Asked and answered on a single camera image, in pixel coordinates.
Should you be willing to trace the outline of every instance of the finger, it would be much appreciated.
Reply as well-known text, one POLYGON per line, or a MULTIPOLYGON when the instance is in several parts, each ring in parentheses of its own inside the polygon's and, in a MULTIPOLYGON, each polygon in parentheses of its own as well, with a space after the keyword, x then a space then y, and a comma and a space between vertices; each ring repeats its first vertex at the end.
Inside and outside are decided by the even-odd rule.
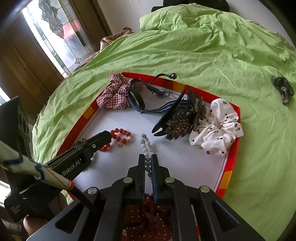
POLYGON ((57 202, 61 211, 68 206, 67 199, 62 193, 59 193, 59 195, 57 196, 57 202))
POLYGON ((46 223, 47 221, 45 219, 33 218, 33 217, 30 217, 29 215, 27 215, 23 221, 24 227, 29 235, 32 235, 33 233, 35 233, 38 229, 40 229, 46 223))

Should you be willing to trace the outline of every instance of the stained glass window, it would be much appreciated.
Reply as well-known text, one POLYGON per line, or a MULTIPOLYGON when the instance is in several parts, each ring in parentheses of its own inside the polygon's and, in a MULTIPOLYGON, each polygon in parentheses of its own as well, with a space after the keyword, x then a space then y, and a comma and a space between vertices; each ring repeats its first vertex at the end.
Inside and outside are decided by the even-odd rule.
POLYGON ((94 53, 68 0, 33 0, 22 12, 35 38, 64 78, 94 53))
POLYGON ((1 207, 4 207, 4 200, 6 199, 9 193, 10 193, 10 186, 5 182, 0 181, 0 206, 1 207))
POLYGON ((9 100, 10 100, 10 98, 7 96, 7 94, 0 87, 0 105, 4 104, 5 102, 7 102, 9 100))

